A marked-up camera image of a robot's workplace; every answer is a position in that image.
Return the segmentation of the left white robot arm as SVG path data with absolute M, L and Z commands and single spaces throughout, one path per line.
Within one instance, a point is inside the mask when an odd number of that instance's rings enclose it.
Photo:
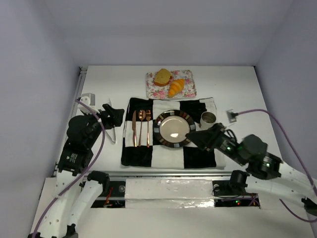
M 94 94 L 76 99 L 81 115 L 68 123 L 67 140 L 57 165 L 53 199 L 40 216 L 30 238 L 76 238 L 95 200 L 109 192 L 109 175 L 90 170 L 99 157 L 105 139 L 116 143 L 116 135 L 109 135 L 123 123 L 123 109 L 110 103 L 95 108 Z

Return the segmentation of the orange croissant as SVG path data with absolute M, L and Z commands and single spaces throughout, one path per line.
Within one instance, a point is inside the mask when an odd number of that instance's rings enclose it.
M 170 84 L 168 97 L 172 98 L 175 95 L 179 94 L 184 89 L 184 86 L 185 86 L 185 79 L 180 78 L 180 79 L 173 80 Z

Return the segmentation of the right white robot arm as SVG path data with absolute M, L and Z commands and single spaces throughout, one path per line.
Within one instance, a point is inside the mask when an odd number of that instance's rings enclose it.
M 250 193 L 266 193 L 281 202 L 289 201 L 313 216 L 317 214 L 317 181 L 292 168 L 267 151 L 267 144 L 250 134 L 238 142 L 234 132 L 216 123 L 186 138 L 204 151 L 217 150 L 245 170 L 233 170 L 230 179 L 214 183 L 214 195 L 223 200 Z

